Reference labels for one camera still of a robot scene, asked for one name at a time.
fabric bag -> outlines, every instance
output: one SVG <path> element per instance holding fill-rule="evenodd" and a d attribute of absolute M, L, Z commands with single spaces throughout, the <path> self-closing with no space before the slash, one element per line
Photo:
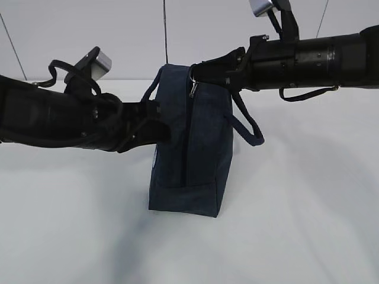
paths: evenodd
<path fill-rule="evenodd" d="M 171 140 L 158 143 L 150 181 L 149 209 L 216 217 L 233 156 L 233 128 L 252 146 L 264 143 L 240 95 L 200 83 L 192 97 L 189 67 L 164 65 L 142 101 L 158 87 L 161 120 Z M 233 116 L 232 98 L 253 128 Z"/>

white surface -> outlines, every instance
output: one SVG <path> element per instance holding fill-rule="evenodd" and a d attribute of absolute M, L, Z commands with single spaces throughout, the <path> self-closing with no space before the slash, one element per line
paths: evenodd
<path fill-rule="evenodd" d="M 379 1 L 330 0 L 320 37 L 355 34 L 372 25 L 379 25 Z"/>
<path fill-rule="evenodd" d="M 165 63 L 160 1 L 2 0 L 0 10 L 28 80 L 48 79 L 53 59 L 75 64 L 95 46 L 113 60 L 104 78 L 150 79 Z"/>
<path fill-rule="evenodd" d="M 0 21 L 0 75 L 24 79 L 5 28 Z"/>
<path fill-rule="evenodd" d="M 243 97 L 266 143 L 236 135 L 217 219 L 147 210 L 153 147 L 1 145 L 0 283 L 379 283 L 378 92 Z"/>
<path fill-rule="evenodd" d="M 191 65 L 224 56 L 251 36 L 278 39 L 268 17 L 255 18 L 248 0 L 167 0 L 170 62 Z M 317 34 L 326 1 L 291 0 L 300 37 Z"/>

blue strap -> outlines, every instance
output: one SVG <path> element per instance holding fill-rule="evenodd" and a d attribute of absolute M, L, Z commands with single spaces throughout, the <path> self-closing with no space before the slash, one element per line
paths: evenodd
<path fill-rule="evenodd" d="M 156 75 L 153 83 L 151 84 L 151 86 L 146 90 L 146 92 L 144 93 L 142 99 L 141 99 L 141 102 L 146 102 L 149 100 L 149 98 L 151 97 L 152 93 L 154 92 L 154 90 L 156 89 L 156 87 L 158 86 L 159 84 L 159 81 L 160 81 L 160 76 L 162 75 L 162 69 L 163 67 L 161 67 L 158 71 L 158 74 Z"/>
<path fill-rule="evenodd" d="M 226 113 L 224 116 L 230 123 L 230 125 L 239 133 L 239 135 L 242 136 L 243 139 L 247 143 L 249 143 L 251 146 L 260 146 L 265 142 L 265 139 L 263 137 L 263 134 L 261 130 L 259 129 L 258 124 L 255 122 L 255 120 L 250 116 L 248 109 L 246 108 L 245 104 L 243 103 L 243 100 L 239 93 L 233 93 L 232 98 L 234 102 L 236 103 L 237 107 L 243 114 L 243 116 L 247 119 L 249 124 L 253 128 L 253 133 L 250 133 L 250 131 L 231 113 Z"/>
<path fill-rule="evenodd" d="M 228 120 L 230 125 L 242 136 L 243 139 L 251 146 L 260 146 L 265 142 L 265 139 L 257 138 L 255 135 L 251 134 L 249 130 L 233 115 L 225 114 L 225 118 Z"/>

zipper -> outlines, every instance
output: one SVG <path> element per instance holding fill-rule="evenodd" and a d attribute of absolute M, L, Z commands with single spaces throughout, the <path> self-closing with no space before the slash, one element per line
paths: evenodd
<path fill-rule="evenodd" d="M 186 95 L 185 98 L 185 113 L 186 113 L 186 122 L 185 122 L 185 131 L 184 131 L 184 142 L 183 142 L 183 151 L 182 151 L 182 173 L 181 173 L 181 185 L 186 186 L 187 184 L 187 162 L 188 162 L 188 143 L 190 142 L 190 132 L 192 124 L 192 112 L 194 109 L 195 93 L 198 87 L 198 83 L 187 83 L 187 87 L 191 88 L 191 92 Z"/>

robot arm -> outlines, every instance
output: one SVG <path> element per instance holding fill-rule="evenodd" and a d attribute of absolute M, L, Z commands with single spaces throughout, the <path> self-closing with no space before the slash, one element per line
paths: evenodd
<path fill-rule="evenodd" d="M 53 79 L 46 82 L 29 84 L 0 76 L 0 142 L 123 153 L 169 139 L 157 102 L 121 102 L 101 92 L 91 77 L 99 79 L 110 65 L 96 47 L 75 67 L 52 61 Z M 64 93 L 43 89 L 55 84 L 57 67 L 69 72 Z"/>
<path fill-rule="evenodd" d="M 379 88 L 379 25 L 351 35 L 300 40 L 288 0 L 250 0 L 257 17 L 268 16 L 280 39 L 250 38 L 226 56 L 195 64 L 193 81 L 239 92 L 279 89 L 286 101 L 301 101 L 338 87 Z M 274 12 L 281 13 L 281 26 Z M 284 89 L 329 87 L 295 98 Z"/>

